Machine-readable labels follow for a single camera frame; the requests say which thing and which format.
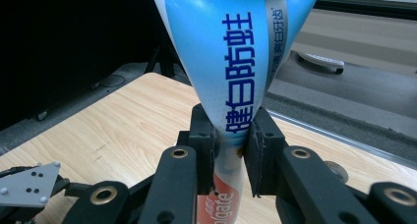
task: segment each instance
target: metal bolt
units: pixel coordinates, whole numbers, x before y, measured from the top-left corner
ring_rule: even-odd
[[[40,198],[41,203],[46,203],[48,201],[48,198],[46,196],[43,196]]]
[[[2,188],[2,189],[0,190],[0,194],[1,194],[1,195],[5,195],[8,191],[9,191],[9,190],[8,190],[7,188]]]

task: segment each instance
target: wooden table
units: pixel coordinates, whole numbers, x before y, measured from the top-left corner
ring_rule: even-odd
[[[61,162],[60,174],[73,182],[120,181],[131,187],[154,173],[161,152],[190,126],[194,90],[157,74],[147,74],[73,117],[0,157],[0,170]],[[417,172],[360,149],[275,120],[289,144],[310,147],[323,160],[349,173],[348,184],[368,192],[370,184],[393,181],[417,190]],[[37,223],[59,223],[76,201],[53,197]],[[237,223],[279,223],[273,196],[252,198],[246,179]]]

